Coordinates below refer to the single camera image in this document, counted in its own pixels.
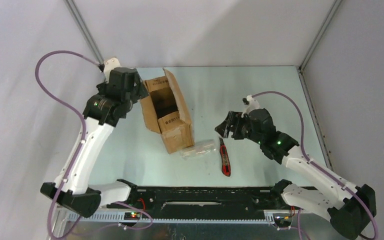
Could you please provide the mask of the red black utility knife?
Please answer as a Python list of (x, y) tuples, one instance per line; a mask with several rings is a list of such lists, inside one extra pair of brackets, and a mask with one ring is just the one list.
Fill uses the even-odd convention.
[(232, 174), (229, 154), (223, 139), (219, 138), (219, 154), (221, 157), (221, 171), (226, 177)]

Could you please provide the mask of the brown cardboard express box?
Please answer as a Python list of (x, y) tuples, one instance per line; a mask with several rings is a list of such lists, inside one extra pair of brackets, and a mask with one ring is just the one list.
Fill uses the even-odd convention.
[(143, 82), (149, 96), (140, 100), (146, 128), (160, 135), (169, 154), (193, 147), (193, 123), (175, 75), (164, 75)]

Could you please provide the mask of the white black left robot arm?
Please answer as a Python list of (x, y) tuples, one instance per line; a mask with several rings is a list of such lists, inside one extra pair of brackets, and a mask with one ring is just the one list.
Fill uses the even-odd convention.
[(86, 102), (82, 129), (76, 146), (60, 174), (45, 182), (40, 192), (78, 215), (89, 218), (99, 207), (120, 202), (133, 208), (138, 194), (120, 180), (89, 186), (89, 178), (99, 153), (120, 119), (124, 119), (148, 91), (135, 68), (115, 67), (106, 72), (106, 82), (98, 84), (98, 93)]

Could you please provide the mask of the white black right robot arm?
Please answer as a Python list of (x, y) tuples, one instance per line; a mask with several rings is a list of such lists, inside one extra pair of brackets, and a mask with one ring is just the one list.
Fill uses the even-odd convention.
[(249, 113), (229, 111), (214, 129), (222, 138), (248, 139), (259, 145), (262, 153), (305, 177), (314, 190), (304, 189), (282, 179), (272, 188), (271, 204), (277, 209), (288, 205), (307, 210), (330, 222), (348, 240), (355, 240), (376, 216), (376, 194), (367, 184), (356, 184), (319, 165), (304, 153), (299, 143), (276, 129), (266, 109)]

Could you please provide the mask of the clear plastic wrapped item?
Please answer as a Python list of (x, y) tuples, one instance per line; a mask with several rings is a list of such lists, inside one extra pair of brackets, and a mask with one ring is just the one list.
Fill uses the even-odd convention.
[(200, 157), (205, 154), (216, 151), (216, 142), (214, 139), (206, 139), (196, 142), (193, 146), (184, 148), (180, 151), (183, 159)]

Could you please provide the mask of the aluminium left corner post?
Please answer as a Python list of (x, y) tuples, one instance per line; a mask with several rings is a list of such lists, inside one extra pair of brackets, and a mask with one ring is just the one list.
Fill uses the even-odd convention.
[(76, 23), (81, 35), (83, 36), (89, 50), (92, 52), (94, 59), (98, 62), (98, 68), (104, 72), (103, 55), (78, 7), (75, 0), (64, 0), (64, 3), (70, 12), (74, 22)]

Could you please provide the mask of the aluminium corner post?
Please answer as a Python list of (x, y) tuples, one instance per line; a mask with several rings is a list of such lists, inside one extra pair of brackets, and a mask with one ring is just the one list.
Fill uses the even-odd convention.
[(98, 68), (104, 72), (103, 55), (78, 7), (75, 0), (64, 0), (64, 3), (70, 12), (74, 22), (76, 23), (81, 35), (83, 36), (89, 50), (92, 52), (94, 59), (98, 62)]
[(305, 70), (305, 68), (307, 67), (308, 63), (311, 60), (312, 55), (314, 54), (316, 48), (318, 47), (319, 43), (321, 42), (323, 36), (327, 32), (328, 27), (330, 26), (331, 22), (333, 21), (334, 17), (336, 16), (342, 3), (343, 3), (343, 0), (334, 0), (333, 1), (333, 3), (330, 6), (324, 20), (322, 21), (320, 28), (318, 29), (314, 39), (312, 40), (310, 47), (306, 51), (304, 58), (298, 67), (298, 70), (300, 72), (303, 72)]

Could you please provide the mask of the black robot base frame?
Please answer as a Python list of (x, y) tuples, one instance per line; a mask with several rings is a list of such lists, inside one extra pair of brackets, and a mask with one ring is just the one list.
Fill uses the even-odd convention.
[(125, 201), (108, 203), (87, 220), (174, 224), (280, 224), (289, 225), (299, 210), (332, 207), (314, 187), (292, 187), (281, 180), (273, 187), (167, 187), (138, 186), (131, 182)]

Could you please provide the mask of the aluminium right corner post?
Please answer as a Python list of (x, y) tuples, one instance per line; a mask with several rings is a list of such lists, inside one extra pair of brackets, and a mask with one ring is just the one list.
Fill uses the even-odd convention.
[(298, 67), (298, 70), (300, 72), (303, 72), (305, 70), (305, 68), (307, 67), (308, 63), (311, 60), (312, 55), (314, 54), (316, 48), (318, 47), (319, 43), (321, 42), (323, 36), (327, 32), (328, 27), (330, 26), (331, 22), (333, 21), (334, 17), (336, 16), (342, 3), (343, 3), (343, 0), (334, 0), (333, 1), (333, 3), (330, 6), (324, 20), (322, 21), (320, 28), (318, 29), (314, 39), (312, 40), (310, 47), (306, 51), (304, 58)]

